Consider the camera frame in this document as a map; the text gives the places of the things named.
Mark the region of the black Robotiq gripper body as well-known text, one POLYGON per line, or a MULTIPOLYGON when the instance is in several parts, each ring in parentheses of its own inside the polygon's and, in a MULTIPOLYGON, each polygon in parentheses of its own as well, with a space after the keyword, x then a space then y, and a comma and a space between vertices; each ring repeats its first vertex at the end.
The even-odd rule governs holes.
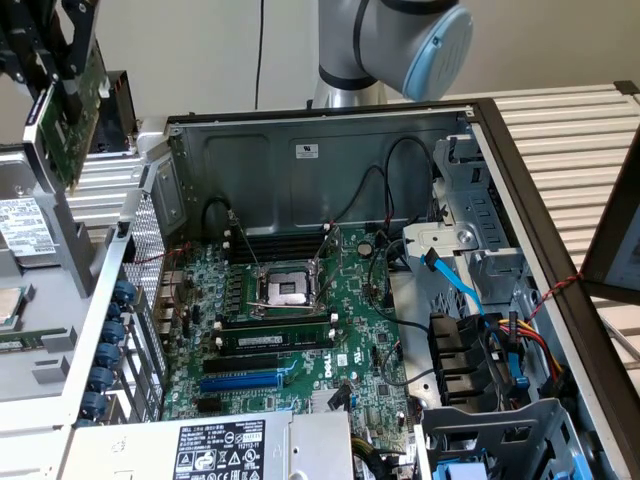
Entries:
POLYGON ((56 1, 2 1, 1 31, 15 53, 29 48, 65 52, 56 1))

